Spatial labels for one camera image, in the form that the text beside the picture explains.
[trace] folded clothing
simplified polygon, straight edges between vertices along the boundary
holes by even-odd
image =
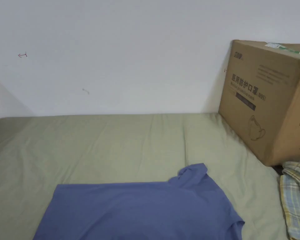
[[[34,239],[239,240],[243,225],[200,163],[168,182],[58,185]]]
[[[283,164],[281,202],[290,239],[300,240],[300,161]]]

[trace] wall mark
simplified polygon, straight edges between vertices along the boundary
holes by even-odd
[[[27,52],[25,52],[25,54],[19,54],[18,56],[19,56],[19,57],[21,57],[21,56],[26,56],[26,57],[28,57],[28,56],[27,56]]]
[[[82,91],[85,91],[85,92],[89,95],[89,91],[88,91],[88,90],[85,90],[85,89],[83,88]]]

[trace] plaid shirt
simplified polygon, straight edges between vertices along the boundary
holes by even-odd
[[[285,162],[280,178],[281,201],[290,239],[300,240],[300,162]]]

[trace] sage green sheet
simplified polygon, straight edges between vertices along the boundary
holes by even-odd
[[[205,163],[246,222],[243,239],[286,239],[278,175],[218,114],[0,119],[0,239],[30,240],[60,183],[166,181]]]

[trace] dark label strip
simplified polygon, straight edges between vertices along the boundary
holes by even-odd
[[[239,98],[241,100],[241,102],[243,102],[245,105],[247,105],[252,110],[256,109],[256,106],[252,102],[250,102],[248,99],[246,99],[244,96],[242,96],[240,93],[237,92],[237,94],[235,96],[237,98]]]

